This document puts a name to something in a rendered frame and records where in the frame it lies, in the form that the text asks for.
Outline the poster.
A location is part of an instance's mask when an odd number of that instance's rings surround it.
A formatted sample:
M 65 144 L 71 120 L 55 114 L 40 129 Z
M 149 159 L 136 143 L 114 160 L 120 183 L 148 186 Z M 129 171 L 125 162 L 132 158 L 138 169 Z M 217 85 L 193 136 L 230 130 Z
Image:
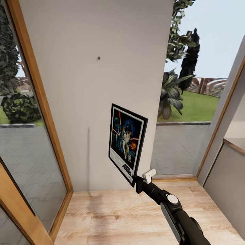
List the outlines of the poster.
M 137 177 L 148 118 L 112 103 L 109 158 L 132 187 Z

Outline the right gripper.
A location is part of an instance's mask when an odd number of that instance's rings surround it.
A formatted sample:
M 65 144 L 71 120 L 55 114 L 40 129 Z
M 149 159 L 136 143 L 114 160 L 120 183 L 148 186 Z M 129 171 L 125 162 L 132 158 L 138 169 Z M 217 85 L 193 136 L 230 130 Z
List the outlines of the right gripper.
M 150 182 L 147 184 L 144 182 L 144 178 L 137 175 L 137 177 L 132 176 L 133 180 L 136 183 L 136 192 L 140 194 L 144 191 L 148 196 L 151 197 L 153 190 L 157 187 L 154 183 Z

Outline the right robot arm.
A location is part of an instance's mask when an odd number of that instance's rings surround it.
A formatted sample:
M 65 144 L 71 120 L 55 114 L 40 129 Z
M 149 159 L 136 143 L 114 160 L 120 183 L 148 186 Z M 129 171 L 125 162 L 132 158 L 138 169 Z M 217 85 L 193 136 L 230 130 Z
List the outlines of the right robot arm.
M 161 210 L 179 245 L 211 245 L 204 237 L 198 222 L 193 217 L 189 217 L 183 210 L 179 199 L 152 183 L 152 176 L 155 174 L 156 170 L 150 169 L 142 177 L 132 176 L 136 183 L 136 192 L 140 194 L 144 191 L 161 206 Z

